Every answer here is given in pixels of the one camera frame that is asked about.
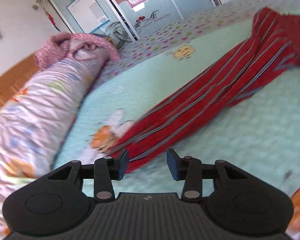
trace black plastic part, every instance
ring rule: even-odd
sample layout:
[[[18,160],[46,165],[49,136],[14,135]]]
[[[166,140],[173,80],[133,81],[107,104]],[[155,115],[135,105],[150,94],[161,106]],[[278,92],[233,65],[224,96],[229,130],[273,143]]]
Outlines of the black plastic part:
[[[287,240],[293,215],[290,198],[236,166],[219,160],[202,164],[167,151],[175,180],[185,180],[177,194],[120,193],[129,161],[124,150],[94,164],[69,162],[11,194],[2,213],[16,239],[259,239]],[[83,179],[94,178],[94,198],[81,192]],[[202,179],[215,191],[202,197]]]
[[[71,161],[12,193],[3,203],[2,214],[12,232],[46,236],[82,223],[96,202],[115,200],[111,179],[121,180],[129,161],[127,150],[115,159],[98,159],[95,164]],[[108,199],[87,197],[81,192],[83,179],[95,179],[95,192],[107,191]]]
[[[6,240],[289,240],[274,236],[236,235],[216,225],[196,203],[175,193],[120,193],[118,199],[97,204],[76,228],[46,237],[10,234]]]
[[[2,207],[10,231],[44,236],[82,222],[91,210],[91,203],[78,189],[80,167],[81,162],[69,162],[12,193]]]
[[[293,215],[285,193],[228,162],[215,166],[217,189],[207,198],[207,211],[218,225],[250,236],[285,232]]]
[[[213,179],[215,191],[203,205],[220,227],[237,234],[266,236],[285,232],[293,215],[290,198],[280,190],[257,179],[238,167],[218,160],[215,165],[200,160],[180,158],[167,151],[167,164],[175,180],[185,180],[181,199],[202,201],[202,179]],[[187,191],[198,192],[187,198]]]

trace red striped blanket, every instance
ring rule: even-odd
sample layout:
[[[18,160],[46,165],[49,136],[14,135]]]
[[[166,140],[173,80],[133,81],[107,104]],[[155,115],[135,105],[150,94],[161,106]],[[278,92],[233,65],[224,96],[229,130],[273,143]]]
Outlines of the red striped blanket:
[[[250,38],[141,117],[111,154],[127,148],[131,172],[295,65],[300,66],[300,16],[264,8],[253,18]]]

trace wooden headboard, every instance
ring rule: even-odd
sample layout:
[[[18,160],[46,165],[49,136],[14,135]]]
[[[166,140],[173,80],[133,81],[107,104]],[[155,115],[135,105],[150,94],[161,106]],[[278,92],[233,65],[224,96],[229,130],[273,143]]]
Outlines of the wooden headboard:
[[[34,55],[22,60],[0,76],[0,108],[39,70]]]

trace wall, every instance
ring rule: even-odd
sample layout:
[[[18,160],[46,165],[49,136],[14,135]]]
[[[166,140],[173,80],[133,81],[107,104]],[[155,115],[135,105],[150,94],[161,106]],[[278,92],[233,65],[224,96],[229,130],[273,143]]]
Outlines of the wall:
[[[0,0],[0,75],[38,50],[58,33],[42,10],[33,10],[35,0]],[[45,4],[61,31],[68,31],[54,9]]]

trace pink knitted blanket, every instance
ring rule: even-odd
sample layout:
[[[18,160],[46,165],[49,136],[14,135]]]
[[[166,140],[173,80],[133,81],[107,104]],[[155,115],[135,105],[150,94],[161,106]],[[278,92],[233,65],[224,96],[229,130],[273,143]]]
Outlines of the pink knitted blanket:
[[[83,42],[70,49],[70,40],[79,40]],[[82,47],[88,50],[94,50],[97,47],[103,47],[109,53],[111,60],[117,61],[120,59],[120,55],[116,47],[104,38],[87,33],[60,33],[58,35],[51,36],[50,39],[48,39],[46,43],[36,52],[36,64],[42,70],[65,57],[76,59],[75,52]]]

